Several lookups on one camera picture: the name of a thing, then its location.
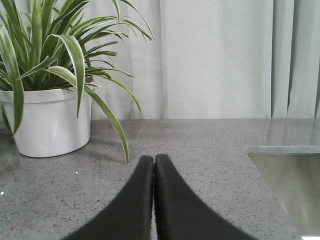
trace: white curtain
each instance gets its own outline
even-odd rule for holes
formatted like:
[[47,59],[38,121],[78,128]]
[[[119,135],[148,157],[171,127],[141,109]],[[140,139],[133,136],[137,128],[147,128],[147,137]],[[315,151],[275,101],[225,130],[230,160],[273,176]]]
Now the white curtain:
[[274,0],[274,118],[320,117],[320,1]]
[[[155,40],[124,29],[129,40],[112,49],[116,67],[135,78],[113,77],[136,94],[143,115],[122,89],[96,79],[120,119],[320,117],[319,0],[130,2]],[[26,0],[16,3],[28,9]],[[110,14],[105,0],[85,10],[85,17]],[[121,14],[139,17],[125,5]],[[92,109],[92,119],[104,118]]]

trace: stainless steel sink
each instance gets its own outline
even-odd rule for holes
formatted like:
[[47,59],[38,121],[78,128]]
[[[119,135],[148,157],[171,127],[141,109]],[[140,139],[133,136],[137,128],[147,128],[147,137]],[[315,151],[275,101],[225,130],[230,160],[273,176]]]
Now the stainless steel sink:
[[320,147],[254,146],[245,151],[302,238],[320,239]]

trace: black rubber pad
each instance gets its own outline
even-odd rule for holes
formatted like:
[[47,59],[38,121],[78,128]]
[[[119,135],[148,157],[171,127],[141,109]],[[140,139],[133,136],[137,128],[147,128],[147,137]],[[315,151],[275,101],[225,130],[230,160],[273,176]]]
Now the black rubber pad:
[[112,202],[64,240],[149,240],[152,204],[153,158],[142,156]]
[[166,154],[155,157],[154,204],[159,240],[254,240],[201,201]]

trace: gray countertop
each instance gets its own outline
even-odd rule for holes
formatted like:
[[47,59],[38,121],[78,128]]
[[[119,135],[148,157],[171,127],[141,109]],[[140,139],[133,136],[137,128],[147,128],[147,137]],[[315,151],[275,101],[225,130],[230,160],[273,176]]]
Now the gray countertop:
[[244,147],[320,145],[319,119],[122,124],[130,147],[128,165],[117,134],[105,120],[92,122],[86,146],[51,158],[22,156],[8,131],[0,129],[0,239],[64,237],[113,199],[141,155],[158,153],[168,153],[195,193],[243,231],[261,240],[301,239]]

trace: green striped leaf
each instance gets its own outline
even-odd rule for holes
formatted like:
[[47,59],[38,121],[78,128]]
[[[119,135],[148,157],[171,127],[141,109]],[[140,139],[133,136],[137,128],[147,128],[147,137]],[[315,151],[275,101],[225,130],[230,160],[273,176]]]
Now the green striped leaf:
[[15,49],[8,31],[3,25],[0,25],[0,55],[13,90],[13,134],[15,134],[22,123],[24,114],[24,88],[20,79]]
[[[77,86],[77,81],[75,75],[73,75],[72,72],[70,72],[68,69],[61,67],[61,66],[51,66],[48,69],[43,69],[45,71],[48,71],[49,73],[55,74],[69,83],[71,83],[73,86]],[[116,116],[113,114],[113,112],[109,109],[109,107],[106,105],[106,103],[101,99],[101,97],[94,92],[92,89],[90,89],[88,86],[84,86],[85,91],[93,98],[93,100],[98,104],[100,109],[102,110],[103,114],[110,120],[111,124],[113,125],[115,131],[118,133],[124,154],[125,154],[125,162],[128,163],[130,161],[130,155],[129,155],[129,147],[128,147],[128,141],[125,134],[124,129],[122,128],[120,122],[116,118]]]
[[31,17],[31,31],[32,31],[32,48],[33,59],[32,67],[40,61],[42,49],[42,18],[41,18],[41,0],[33,0],[32,17]]
[[81,46],[74,36],[70,35],[55,35],[52,36],[61,39],[68,51],[76,78],[77,90],[77,116],[79,115],[80,104],[85,87],[85,57]]

